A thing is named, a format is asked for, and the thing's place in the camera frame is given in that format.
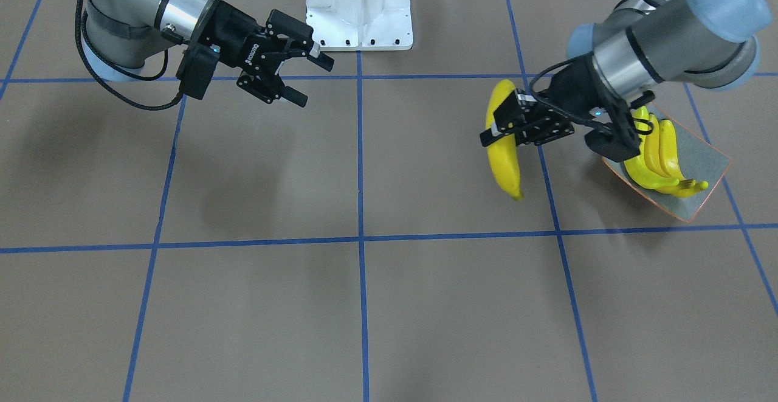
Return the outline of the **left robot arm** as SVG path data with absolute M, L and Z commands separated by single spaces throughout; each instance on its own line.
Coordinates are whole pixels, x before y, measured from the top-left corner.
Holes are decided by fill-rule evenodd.
M 620 0 L 601 23 L 584 23 L 568 39 L 567 61 L 552 66 L 544 91 L 508 92 L 480 135 L 491 147 L 552 142 L 587 126 L 588 148 L 614 161 L 638 154 L 632 111 L 653 100 L 653 87 L 684 81 L 725 91 L 759 65 L 757 33 L 773 21 L 766 0 Z

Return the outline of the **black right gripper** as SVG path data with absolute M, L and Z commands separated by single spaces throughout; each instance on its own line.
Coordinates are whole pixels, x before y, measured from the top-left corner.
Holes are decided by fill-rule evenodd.
M 191 34 L 191 45 L 211 46 L 219 63 L 242 72 L 236 85 L 265 103 L 287 100 L 301 108 L 308 96 L 280 76 L 285 55 L 303 57 L 331 72 L 334 60 L 322 52 L 314 29 L 286 12 L 272 9 L 265 26 L 223 0 L 210 0 Z

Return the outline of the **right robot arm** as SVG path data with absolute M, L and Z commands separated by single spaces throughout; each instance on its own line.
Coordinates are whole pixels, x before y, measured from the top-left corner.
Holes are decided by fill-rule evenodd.
M 278 10 L 264 24 L 225 0 L 76 0 L 74 40 L 89 75 L 129 105 L 159 111 L 184 97 L 202 99 L 216 67 L 241 73 L 239 89 L 265 103 L 288 100 L 305 106 L 308 97 L 284 84 L 280 68 L 291 58 L 305 58 L 331 71 L 314 30 Z M 145 106 L 111 87 L 111 81 L 154 81 L 169 63 L 172 47 L 182 46 L 177 68 L 179 89 L 163 106 Z

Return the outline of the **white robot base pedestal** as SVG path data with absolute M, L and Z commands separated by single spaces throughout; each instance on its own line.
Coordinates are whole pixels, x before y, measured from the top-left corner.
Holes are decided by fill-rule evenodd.
M 402 51 L 414 45 L 411 0 L 306 0 L 323 51 Z

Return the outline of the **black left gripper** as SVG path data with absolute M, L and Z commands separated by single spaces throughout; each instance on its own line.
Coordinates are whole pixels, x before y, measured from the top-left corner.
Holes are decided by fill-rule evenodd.
M 545 97 L 591 130 L 611 122 L 603 105 L 605 93 L 623 98 L 602 77 L 595 53 L 570 58 L 569 62 L 553 75 Z M 479 134 L 481 146 L 492 146 L 509 136 L 514 136 L 517 146 L 542 146 L 573 135 L 573 123 L 558 114 L 541 114 L 529 120 L 536 106 L 537 100 L 521 91 L 492 91 L 486 112 L 491 122 L 486 122 L 486 128 Z

